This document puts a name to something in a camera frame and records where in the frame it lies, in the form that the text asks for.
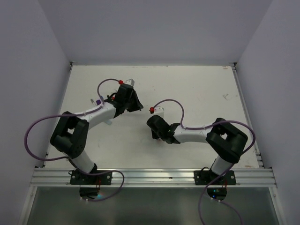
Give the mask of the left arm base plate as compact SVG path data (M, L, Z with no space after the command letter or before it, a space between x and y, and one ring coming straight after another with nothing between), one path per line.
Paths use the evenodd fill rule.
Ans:
M68 174L71 176L71 185L111 185L112 172L111 171L100 171L104 172L102 175L92 176L80 173L78 170L71 170Z

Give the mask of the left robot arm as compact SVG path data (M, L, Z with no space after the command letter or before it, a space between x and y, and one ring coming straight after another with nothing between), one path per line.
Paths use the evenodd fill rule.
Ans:
M85 151L88 131L98 124L114 119L125 111L135 112L143 109L131 80L121 84L114 96L103 104L81 114L66 111L59 119L50 139L50 144L68 157L81 173L81 179L92 184L97 180L97 165Z

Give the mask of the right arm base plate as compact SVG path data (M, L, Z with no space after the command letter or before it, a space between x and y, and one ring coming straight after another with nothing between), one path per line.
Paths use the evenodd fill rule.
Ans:
M214 180L218 175L211 170L196 170L194 171L194 180L196 185L207 185ZM212 185L236 185L234 171L230 170L225 175L218 178Z

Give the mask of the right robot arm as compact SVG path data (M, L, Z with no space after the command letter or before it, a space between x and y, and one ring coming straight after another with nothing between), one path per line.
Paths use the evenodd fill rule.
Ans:
M219 184L225 179L225 170L239 162L248 136L222 118L215 125L201 130L188 130L179 123L169 125L161 116L151 116L146 124L151 129L152 138L160 139L168 144L187 142L207 143L218 154L213 162L209 179Z

